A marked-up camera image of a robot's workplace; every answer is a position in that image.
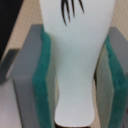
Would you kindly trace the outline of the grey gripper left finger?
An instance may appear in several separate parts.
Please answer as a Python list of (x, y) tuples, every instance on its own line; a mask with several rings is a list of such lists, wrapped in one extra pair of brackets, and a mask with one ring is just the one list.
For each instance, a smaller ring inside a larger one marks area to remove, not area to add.
[(0, 63), (0, 128), (55, 128), (55, 73), (51, 40), (32, 25), (21, 49)]

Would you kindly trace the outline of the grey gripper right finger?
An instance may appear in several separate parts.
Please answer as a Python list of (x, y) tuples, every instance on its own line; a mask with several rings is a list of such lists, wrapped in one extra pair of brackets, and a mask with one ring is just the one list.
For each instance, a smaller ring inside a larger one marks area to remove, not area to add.
[(128, 41), (116, 27), (102, 48), (95, 80), (101, 128), (128, 128)]

